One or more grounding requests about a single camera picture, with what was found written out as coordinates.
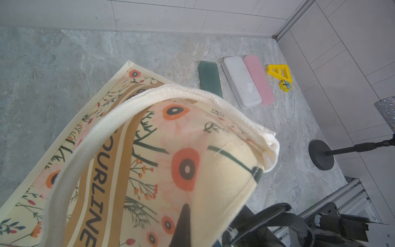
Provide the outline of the pink pencil case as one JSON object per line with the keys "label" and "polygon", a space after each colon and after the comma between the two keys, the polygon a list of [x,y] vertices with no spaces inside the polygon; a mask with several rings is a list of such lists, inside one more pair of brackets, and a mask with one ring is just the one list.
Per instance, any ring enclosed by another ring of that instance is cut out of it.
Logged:
{"label": "pink pencil case", "polygon": [[244,57],[243,62],[262,99],[261,104],[264,106],[273,104],[276,97],[269,80],[267,79],[266,71],[264,70],[260,59],[255,55],[247,55]]}

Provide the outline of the floral canvas tote bag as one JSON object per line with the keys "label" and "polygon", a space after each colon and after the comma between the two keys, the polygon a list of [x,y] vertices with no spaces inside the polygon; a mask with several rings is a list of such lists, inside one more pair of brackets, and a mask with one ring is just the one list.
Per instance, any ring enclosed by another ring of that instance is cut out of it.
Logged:
{"label": "floral canvas tote bag", "polygon": [[128,61],[1,208],[3,247],[212,247],[278,160],[275,132]]}

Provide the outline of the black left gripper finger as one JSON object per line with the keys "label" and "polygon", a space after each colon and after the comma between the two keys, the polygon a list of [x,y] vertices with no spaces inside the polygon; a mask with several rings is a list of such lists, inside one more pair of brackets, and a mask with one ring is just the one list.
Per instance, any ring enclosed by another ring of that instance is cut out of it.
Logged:
{"label": "black left gripper finger", "polygon": [[188,204],[184,204],[177,224],[177,247],[190,246],[190,206]]}

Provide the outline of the dark green pencil case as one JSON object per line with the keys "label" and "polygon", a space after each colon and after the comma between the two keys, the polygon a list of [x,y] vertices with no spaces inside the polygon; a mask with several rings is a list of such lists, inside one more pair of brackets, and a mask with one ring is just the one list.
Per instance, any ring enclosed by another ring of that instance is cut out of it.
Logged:
{"label": "dark green pencil case", "polygon": [[218,66],[214,62],[201,61],[198,65],[200,88],[223,97]]}

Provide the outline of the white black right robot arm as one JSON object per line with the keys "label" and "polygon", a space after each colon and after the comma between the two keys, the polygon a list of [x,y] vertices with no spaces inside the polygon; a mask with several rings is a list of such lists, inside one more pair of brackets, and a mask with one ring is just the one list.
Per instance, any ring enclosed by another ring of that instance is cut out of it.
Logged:
{"label": "white black right robot arm", "polygon": [[274,204],[254,215],[244,207],[222,235],[224,247],[283,247],[271,227],[286,227],[292,247],[393,247],[395,228],[366,217],[340,214],[328,203],[307,219],[287,203]]}

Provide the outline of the white grey pencil case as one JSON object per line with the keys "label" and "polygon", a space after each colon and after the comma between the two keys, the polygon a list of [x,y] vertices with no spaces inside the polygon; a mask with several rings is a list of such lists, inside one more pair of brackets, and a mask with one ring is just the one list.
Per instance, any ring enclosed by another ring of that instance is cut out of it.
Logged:
{"label": "white grey pencil case", "polygon": [[225,57],[222,68],[242,109],[250,109],[262,103],[262,98],[242,58]]}

